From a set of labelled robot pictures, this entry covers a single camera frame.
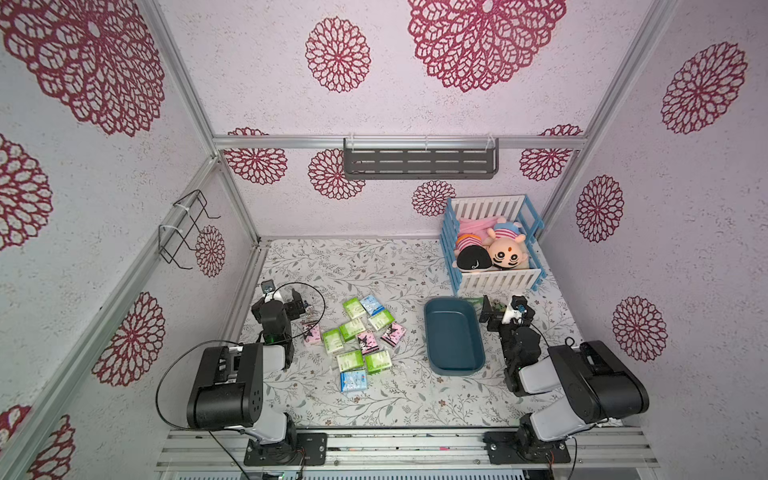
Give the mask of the green tissue pack top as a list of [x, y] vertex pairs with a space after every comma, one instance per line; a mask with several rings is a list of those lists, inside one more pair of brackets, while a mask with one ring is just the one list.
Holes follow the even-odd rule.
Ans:
[[355, 320], [367, 315], [367, 311], [358, 298], [352, 298], [343, 303], [343, 309], [350, 320]]

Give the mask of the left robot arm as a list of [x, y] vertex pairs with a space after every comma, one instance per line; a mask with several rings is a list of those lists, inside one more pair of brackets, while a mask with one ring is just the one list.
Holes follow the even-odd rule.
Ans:
[[292, 322], [306, 312], [295, 289], [273, 291], [251, 307], [262, 326], [254, 343], [205, 349], [187, 404], [188, 425], [233, 430], [269, 449], [296, 449], [295, 423], [266, 404], [264, 377], [287, 370], [294, 359]]

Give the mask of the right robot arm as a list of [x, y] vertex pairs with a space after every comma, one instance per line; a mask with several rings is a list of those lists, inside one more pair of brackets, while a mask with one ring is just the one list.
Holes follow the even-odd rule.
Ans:
[[601, 341], [549, 346], [534, 328], [534, 309], [526, 297], [514, 295], [504, 309], [482, 297], [480, 321], [499, 335], [507, 389], [522, 398], [560, 389], [564, 397], [519, 420], [508, 442], [534, 457], [563, 448], [567, 438], [601, 422], [621, 420], [648, 410], [647, 389]]

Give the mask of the pink kuromi pack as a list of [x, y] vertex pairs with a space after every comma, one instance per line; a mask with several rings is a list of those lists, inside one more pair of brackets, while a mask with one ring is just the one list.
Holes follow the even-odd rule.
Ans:
[[392, 322], [385, 329], [385, 332], [382, 334], [381, 339], [386, 344], [390, 345], [393, 348], [396, 348], [399, 345], [399, 343], [403, 340], [406, 333], [407, 333], [407, 329], [405, 327], [403, 327], [402, 325], [396, 322]]
[[358, 334], [356, 338], [363, 356], [376, 353], [380, 350], [380, 345], [374, 333], [364, 331]]

